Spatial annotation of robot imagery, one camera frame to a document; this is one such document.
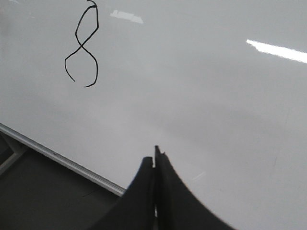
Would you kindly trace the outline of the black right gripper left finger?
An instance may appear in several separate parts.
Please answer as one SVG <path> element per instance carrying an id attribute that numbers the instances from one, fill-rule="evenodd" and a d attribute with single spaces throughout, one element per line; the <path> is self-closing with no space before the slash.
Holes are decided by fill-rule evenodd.
<path id="1" fill-rule="evenodd" d="M 155 170 L 152 157 L 144 157 L 125 193 L 91 230 L 152 230 L 154 228 Z"/>

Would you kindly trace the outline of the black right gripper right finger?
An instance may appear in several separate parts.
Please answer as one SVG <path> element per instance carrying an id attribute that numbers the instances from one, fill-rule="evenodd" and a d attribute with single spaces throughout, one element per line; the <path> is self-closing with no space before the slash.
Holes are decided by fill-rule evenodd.
<path id="1" fill-rule="evenodd" d="M 168 156 L 155 146 L 155 202 L 160 230 L 232 230 L 182 182 Z"/>

